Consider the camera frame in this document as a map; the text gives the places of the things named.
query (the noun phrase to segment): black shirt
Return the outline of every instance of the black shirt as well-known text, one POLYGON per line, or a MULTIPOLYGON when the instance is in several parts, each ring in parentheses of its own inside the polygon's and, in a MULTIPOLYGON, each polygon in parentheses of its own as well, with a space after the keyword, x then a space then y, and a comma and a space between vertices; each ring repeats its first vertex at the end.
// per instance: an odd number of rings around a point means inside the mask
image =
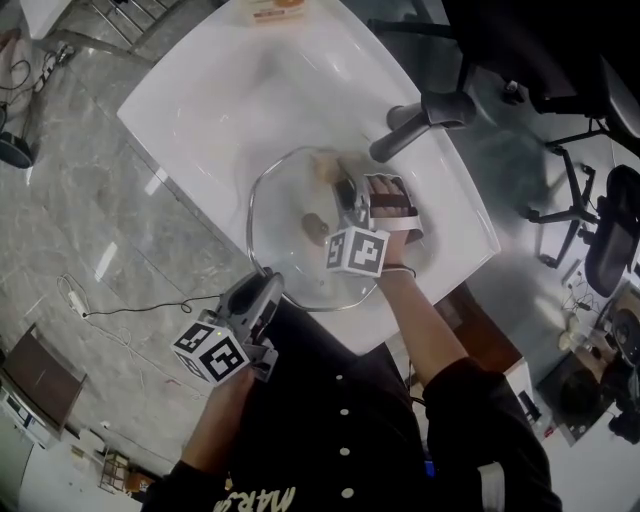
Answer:
POLYGON ((276 330, 296 345, 270 336, 280 359, 247 400, 231 491, 223 478, 178 463, 150 488, 145 512, 483 510, 478 467, 494 462, 504 473, 506 510, 561 510, 546 455, 503 375, 464 359, 429 383, 430 478, 386 347, 361 358, 306 354, 302 332, 284 327, 276 330))
POLYGON ((600 386, 605 398, 615 400, 618 409, 629 411, 635 409, 629 391, 629 379, 633 368, 624 362, 622 354, 618 352, 602 373, 600 386))

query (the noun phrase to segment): person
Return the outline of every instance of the person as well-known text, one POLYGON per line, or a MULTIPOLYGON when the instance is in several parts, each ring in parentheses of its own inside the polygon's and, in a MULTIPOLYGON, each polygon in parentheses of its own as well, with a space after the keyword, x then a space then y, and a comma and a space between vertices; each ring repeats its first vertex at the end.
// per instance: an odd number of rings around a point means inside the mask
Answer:
MULTIPOLYGON (((387 179, 371 186, 401 193, 387 179)), ((391 235, 385 265, 404 265, 405 241, 391 235)), ((386 346, 357 357, 282 301, 266 330, 280 353, 270 381, 245 369, 211 393, 143 511, 561 510, 505 377, 469 358, 412 273, 383 272, 378 286, 424 385, 435 475, 386 346)))

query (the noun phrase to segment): black cable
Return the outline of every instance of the black cable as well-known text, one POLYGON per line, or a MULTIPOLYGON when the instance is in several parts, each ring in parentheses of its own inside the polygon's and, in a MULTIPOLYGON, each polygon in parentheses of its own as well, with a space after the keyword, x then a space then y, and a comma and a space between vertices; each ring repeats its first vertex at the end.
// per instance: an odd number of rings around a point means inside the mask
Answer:
POLYGON ((140 308, 140 309, 129 309, 129 308, 121 308, 116 309, 115 311, 92 311, 91 313, 83 313, 82 318, 88 318, 93 315, 115 315, 116 313, 144 313, 145 311, 153 311, 154 309, 162 308, 165 306, 180 306, 180 309, 185 313, 189 314, 193 312, 193 308, 188 304, 194 300, 205 300, 205 299, 218 299, 222 295, 207 295, 205 297, 191 297, 190 299, 185 299, 182 302, 164 302, 162 304, 156 304, 155 306, 150 306, 148 308, 140 308))
MULTIPOLYGON (((50 51, 50 52, 45 53, 45 55, 44 55, 44 62, 42 63, 41 74, 40 74, 40 76, 38 77, 38 79, 33 83, 33 85, 31 85, 31 86, 27 87, 26 89, 23 89, 22 91, 20 91, 20 92, 19 92, 18 94, 16 94, 13 98, 11 98, 11 101, 10 101, 10 102, 3 101, 3 102, 1 102, 1 103, 0 103, 0 105, 5 106, 5 107, 10 107, 10 106, 11 106, 11 105, 13 105, 13 104, 16 102, 16 100, 17 100, 20 96, 22 96, 25 92, 29 92, 29 91, 34 90, 34 89, 36 88, 36 86, 38 85, 38 82, 39 82, 40 80, 43 80, 43 81, 44 81, 44 73, 45 73, 45 71, 47 70, 47 63, 48 63, 48 61, 49 61, 49 59, 50 59, 51 57, 55 57, 55 56, 56 56, 56 54, 55 54, 55 53, 53 53, 53 52, 51 52, 51 51, 50 51)), ((13 88, 8 88, 8 87, 2 87, 2 86, 0 86, 0 89, 5 90, 5 91, 15 91, 15 90, 17 90, 17 89, 20 89, 20 87, 22 87, 22 86, 27 82, 27 80, 29 80, 29 77, 31 76, 31 64, 30 64, 28 61, 26 61, 26 60, 20 60, 20 61, 16 62, 16 63, 11 67, 11 72, 13 72, 13 67, 14 67, 14 66, 17 66, 18 64, 20 64, 20 63, 22 63, 22 62, 24 62, 24 63, 29 67, 29 71, 28 71, 28 73, 27 73, 27 76, 26 76, 26 77, 25 77, 25 79, 22 81, 22 83, 21 83, 20 85, 17 85, 16 87, 13 87, 13 88)))
POLYGON ((2 85, 0 85, 0 90, 3 91, 9 91, 9 92, 13 92, 13 91, 17 91, 18 89, 20 89, 20 87, 22 87, 24 84, 27 83, 27 80, 29 80, 29 77, 31 76, 31 64, 29 63, 28 60, 22 59, 19 60, 18 62, 16 62, 13 66, 11 66, 11 68, 9 69, 9 74, 13 73, 13 69, 18 65, 18 64, 26 64, 27 65, 27 76, 24 77, 24 80, 22 81, 22 83, 20 85, 16 85, 15 87, 3 87, 2 85))

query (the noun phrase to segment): wrist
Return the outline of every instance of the wrist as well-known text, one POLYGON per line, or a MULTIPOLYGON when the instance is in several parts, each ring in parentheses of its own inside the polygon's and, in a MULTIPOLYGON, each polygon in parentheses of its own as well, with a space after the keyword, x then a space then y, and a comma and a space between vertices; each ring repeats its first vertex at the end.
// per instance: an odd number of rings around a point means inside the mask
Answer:
POLYGON ((404 258, 402 254, 395 256, 387 252, 387 254, 384 255, 383 265, 404 265, 404 258))
POLYGON ((415 279, 409 272, 383 272, 376 282, 382 293, 386 295, 395 289, 411 286, 415 283, 415 279))

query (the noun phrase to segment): marble floor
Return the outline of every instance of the marble floor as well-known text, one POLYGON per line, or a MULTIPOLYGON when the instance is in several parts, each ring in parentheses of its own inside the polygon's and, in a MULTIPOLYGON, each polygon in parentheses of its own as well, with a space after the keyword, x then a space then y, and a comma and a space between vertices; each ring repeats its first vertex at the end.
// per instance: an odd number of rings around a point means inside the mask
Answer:
MULTIPOLYGON (((142 54, 161 57, 216 3, 190 0, 142 54)), ((400 20, 415 13, 408 0, 345 3, 363 20, 400 20)), ((446 22, 438 0, 425 5, 434 21, 446 22)), ((108 26, 82 11, 68 23, 117 42, 108 26)), ((384 43, 419 87, 452 87, 460 61, 455 44, 401 34, 384 43)), ((72 423, 94 429, 133 460, 162 473, 178 459, 204 406, 200 393, 206 389, 168 348, 189 315, 163 308, 94 317, 89 325, 69 309, 66 283, 82 287, 92 310, 137 308, 222 292, 250 265, 116 118, 146 72, 104 53, 81 51, 55 71, 36 98, 29 134, 38 147, 34 167, 23 172, 0 164, 0 343, 10 349, 37 322, 47 340, 88 375, 72 423), (101 426, 105 421, 108 430, 101 426)), ((563 356, 556 339, 564 322, 564 268, 547 269, 536 256, 557 250, 564 227, 540 230, 518 209, 527 203, 550 210, 568 204, 561 161, 545 153, 540 140, 575 133, 585 122, 538 116, 527 105, 508 107, 498 92, 499 79, 479 72, 471 89, 478 121, 451 134, 503 248, 469 284, 528 359, 537 380, 563 356)), ((602 193, 614 161, 640 168, 606 139, 576 143, 570 150, 574 160, 603 171, 594 196, 602 193)), ((575 244, 567 265, 584 252, 575 244)), ((201 301, 193 314, 213 304, 201 301)), ((390 346, 400 367, 408 368, 399 340, 390 346)))

